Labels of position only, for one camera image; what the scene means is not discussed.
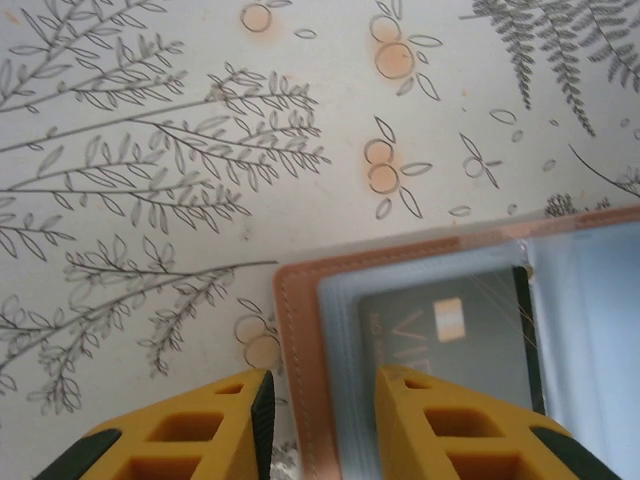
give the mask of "stitching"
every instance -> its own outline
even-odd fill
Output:
[[[617,214],[617,215],[609,215],[607,218],[604,219],[600,219],[600,218],[596,218],[596,219],[590,219],[590,218],[583,218],[578,220],[577,224],[578,224],[578,228],[577,230],[581,230],[587,226],[605,226],[605,225],[614,225],[617,223],[623,223],[623,221],[625,220],[635,220],[638,218],[638,212],[637,211],[633,211],[633,212],[625,212],[623,214]],[[552,233],[554,231],[562,231],[561,228],[559,228],[560,225],[554,225],[554,226],[549,226],[549,227],[542,227],[540,229],[536,229],[535,232],[531,232],[533,235],[532,236],[539,236],[540,233],[544,233],[544,234],[549,234]],[[304,429],[305,429],[305,434],[307,437],[307,445],[309,446],[309,460],[311,463],[311,475],[313,476],[314,479],[317,480],[318,475],[317,475],[317,471],[316,471],[316,462],[315,462],[315,447],[314,447],[314,442],[313,442],[313,437],[311,436],[311,427],[310,427],[310,423],[309,423],[309,411],[307,409],[307,402],[305,400],[305,395],[304,395],[304,390],[302,388],[302,376],[301,376],[301,369],[300,369],[300,358],[298,357],[298,350],[295,344],[295,339],[296,339],[296,335],[295,335],[295,329],[293,326],[293,315],[291,313],[291,305],[289,303],[289,297],[287,295],[287,289],[286,289],[286,282],[291,279],[291,278],[298,278],[298,277],[308,277],[312,274],[317,274],[317,273],[323,273],[323,272],[327,272],[327,271],[331,271],[331,270],[335,270],[336,268],[344,268],[344,267],[362,267],[362,266],[367,266],[370,265],[372,263],[376,263],[380,260],[388,260],[388,261],[394,261],[394,260],[402,260],[402,259],[407,259],[407,258],[415,258],[417,256],[420,255],[429,255],[429,254],[435,254],[435,253],[440,253],[443,251],[453,251],[452,247],[464,247],[464,246],[469,246],[466,245],[464,243],[464,240],[466,238],[470,238],[473,237],[473,235],[470,236],[461,236],[461,237],[456,237],[454,240],[450,240],[447,244],[439,246],[439,247],[430,247],[430,248],[422,248],[419,250],[411,250],[409,252],[405,252],[405,253],[397,253],[397,254],[393,254],[393,255],[378,255],[375,257],[371,257],[371,258],[367,258],[365,260],[356,260],[356,261],[342,261],[342,262],[338,262],[338,263],[334,263],[328,266],[323,266],[323,267],[316,267],[316,268],[312,268],[310,270],[306,270],[306,271],[302,271],[302,272],[292,272],[292,273],[288,273],[287,275],[285,275],[282,280],[280,281],[280,291],[282,292],[282,298],[284,300],[284,306],[285,306],[285,311],[286,311],[286,317],[287,317],[287,326],[289,328],[289,335],[290,338],[292,340],[292,347],[291,347],[291,351],[293,353],[293,363],[294,363],[294,368],[295,368],[295,378],[296,378],[296,387],[298,390],[298,394],[299,394],[299,398],[300,398],[300,402],[302,405],[302,417],[303,417],[303,421],[304,421]],[[496,240],[502,241],[502,240],[507,240],[504,238],[496,238]]]

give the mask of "card chip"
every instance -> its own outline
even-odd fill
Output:
[[[440,343],[464,338],[464,314],[460,298],[448,298],[433,304]]]

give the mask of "orange circle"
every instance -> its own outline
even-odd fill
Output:
[[[364,158],[371,165],[391,163],[393,161],[393,146],[380,138],[371,140],[364,146]]]
[[[400,186],[400,178],[395,168],[386,163],[379,163],[369,169],[369,186],[381,195],[395,192]]]
[[[253,368],[275,368],[280,362],[280,342],[268,335],[256,338],[245,347],[244,359]]]
[[[247,315],[240,318],[233,327],[233,334],[240,343],[245,345],[254,338],[264,334],[267,324],[256,315]]]
[[[240,21],[251,32],[264,32],[271,26],[271,11],[264,5],[252,3],[242,9]]]
[[[409,47],[400,42],[393,42],[378,50],[375,63],[383,77],[395,80],[408,76],[416,62]]]
[[[400,25],[386,15],[376,15],[369,22],[371,36],[381,43],[395,42],[400,39]]]

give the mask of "black rubber grip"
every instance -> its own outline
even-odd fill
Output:
[[[269,480],[270,477],[275,418],[276,394],[273,387],[273,375],[267,371],[251,405],[251,423],[259,480]]]
[[[109,429],[82,437],[34,480],[80,480],[121,434],[120,430]]]
[[[544,427],[531,431],[580,480],[621,480],[577,440]]]

